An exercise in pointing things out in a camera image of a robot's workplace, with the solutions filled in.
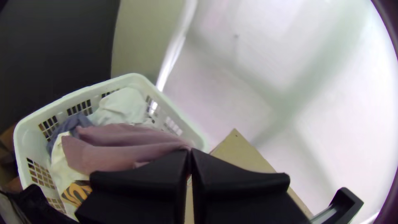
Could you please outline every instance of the white cloth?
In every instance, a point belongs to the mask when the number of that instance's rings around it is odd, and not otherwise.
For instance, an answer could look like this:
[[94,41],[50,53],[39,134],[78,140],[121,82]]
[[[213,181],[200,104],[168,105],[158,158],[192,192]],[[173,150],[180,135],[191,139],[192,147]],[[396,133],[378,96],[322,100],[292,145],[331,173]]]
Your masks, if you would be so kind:
[[147,122],[147,103],[141,93],[133,88],[123,88],[99,102],[98,109],[88,119],[95,126],[107,124],[142,124]]
[[[70,135],[70,132],[64,132],[58,135],[51,153],[51,163],[49,162],[49,164],[47,164],[53,182],[57,187],[58,195],[61,199],[61,194],[70,186],[71,183],[76,180],[89,180],[89,176],[81,174],[68,166],[61,142],[61,137],[67,135]],[[69,203],[63,203],[63,205],[68,216],[77,221],[74,215],[77,207]]]

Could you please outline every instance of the dark wall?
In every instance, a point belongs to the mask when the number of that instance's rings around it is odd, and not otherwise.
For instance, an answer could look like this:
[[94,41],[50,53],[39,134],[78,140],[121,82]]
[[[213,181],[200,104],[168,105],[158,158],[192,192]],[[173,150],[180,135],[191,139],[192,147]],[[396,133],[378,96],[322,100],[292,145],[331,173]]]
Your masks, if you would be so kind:
[[0,13],[0,133],[110,78],[118,9],[119,0],[8,0]]

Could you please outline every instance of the blue cloth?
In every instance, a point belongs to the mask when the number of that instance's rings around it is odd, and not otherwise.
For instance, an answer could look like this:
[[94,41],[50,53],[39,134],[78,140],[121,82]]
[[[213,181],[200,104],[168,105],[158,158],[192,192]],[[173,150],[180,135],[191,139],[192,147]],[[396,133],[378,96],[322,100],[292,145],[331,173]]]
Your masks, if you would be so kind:
[[89,127],[89,126],[94,126],[91,121],[83,114],[83,113],[78,113],[74,114],[66,119],[60,126],[58,126],[54,131],[53,134],[50,137],[50,141],[47,144],[47,152],[50,154],[53,151],[53,146],[55,143],[55,140],[57,139],[57,136],[60,133],[64,133],[67,131],[70,131],[70,134],[75,137],[79,138],[78,134],[75,131],[75,128],[77,126],[81,127]]

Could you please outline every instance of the white plastic laundry basket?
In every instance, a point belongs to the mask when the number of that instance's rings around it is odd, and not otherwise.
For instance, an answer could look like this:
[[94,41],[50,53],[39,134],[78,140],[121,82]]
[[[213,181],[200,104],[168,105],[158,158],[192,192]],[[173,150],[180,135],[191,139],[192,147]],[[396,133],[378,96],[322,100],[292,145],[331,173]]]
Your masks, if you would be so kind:
[[46,145],[52,131],[73,114],[92,114],[102,98],[131,85],[146,97],[148,116],[157,128],[178,135],[195,148],[208,152],[203,135],[178,112],[169,99],[148,79],[132,73],[70,93],[18,123],[14,131],[14,146],[22,187],[26,188],[31,184],[40,186],[51,206],[65,213],[46,167],[50,158]]

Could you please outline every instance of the pink towel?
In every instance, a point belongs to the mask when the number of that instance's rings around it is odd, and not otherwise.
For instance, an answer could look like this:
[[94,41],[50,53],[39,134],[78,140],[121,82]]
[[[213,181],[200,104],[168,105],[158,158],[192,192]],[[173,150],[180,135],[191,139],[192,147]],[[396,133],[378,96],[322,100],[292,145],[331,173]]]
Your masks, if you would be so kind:
[[86,175],[136,168],[172,151],[190,149],[177,136],[127,124],[79,127],[77,132],[81,140],[63,136],[62,147],[68,166]]
[[76,127],[79,138],[94,146],[140,146],[154,143],[180,141],[179,137],[146,127],[128,124],[109,124],[105,126]]

